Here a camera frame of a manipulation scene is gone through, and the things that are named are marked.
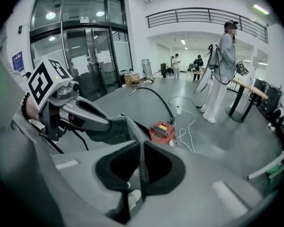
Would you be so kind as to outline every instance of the black stand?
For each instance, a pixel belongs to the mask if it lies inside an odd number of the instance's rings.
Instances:
[[[235,102],[233,103],[231,108],[226,108],[226,113],[229,115],[230,118],[232,118],[234,121],[238,122],[238,123],[242,123],[244,121],[244,119],[246,118],[247,114],[249,113],[252,105],[255,102],[256,97],[252,97],[252,100],[250,101],[250,104],[248,105],[248,108],[246,109],[245,113],[242,115],[241,113],[239,113],[238,111],[236,111],[236,108],[239,104],[239,101],[243,95],[243,91],[244,91],[244,87],[240,86],[239,91],[238,91],[238,95],[236,97]]]

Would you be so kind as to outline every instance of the woman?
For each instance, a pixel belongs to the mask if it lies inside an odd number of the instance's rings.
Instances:
[[[235,35],[237,34],[236,22],[226,22],[224,32],[219,44],[221,61],[219,67],[216,68],[214,72],[215,79],[213,90],[209,100],[207,100],[201,108],[201,112],[204,113],[203,118],[210,123],[215,123],[215,116],[225,96],[227,85],[234,78],[237,70],[236,65],[238,64],[235,50]]]

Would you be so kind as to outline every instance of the robotic arm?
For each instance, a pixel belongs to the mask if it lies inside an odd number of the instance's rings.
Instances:
[[[66,130],[104,132],[111,121],[93,103],[79,96],[79,84],[58,61],[44,58],[28,87],[45,128],[40,135],[57,141]]]

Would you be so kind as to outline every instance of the metal railing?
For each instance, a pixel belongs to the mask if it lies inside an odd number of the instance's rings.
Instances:
[[[113,41],[120,41],[122,40],[122,34],[121,32],[113,32]]]
[[[238,29],[268,43],[267,29],[263,25],[241,15],[219,9],[182,8],[171,9],[146,16],[148,28],[180,22],[206,22],[224,25],[229,20],[238,22]]]

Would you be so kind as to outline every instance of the black wristband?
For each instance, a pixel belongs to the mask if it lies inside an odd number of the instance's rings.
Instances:
[[[29,93],[25,94],[23,101],[22,101],[22,105],[21,105],[22,114],[27,120],[30,119],[30,117],[27,115],[27,99],[28,99],[29,95],[30,95]]]

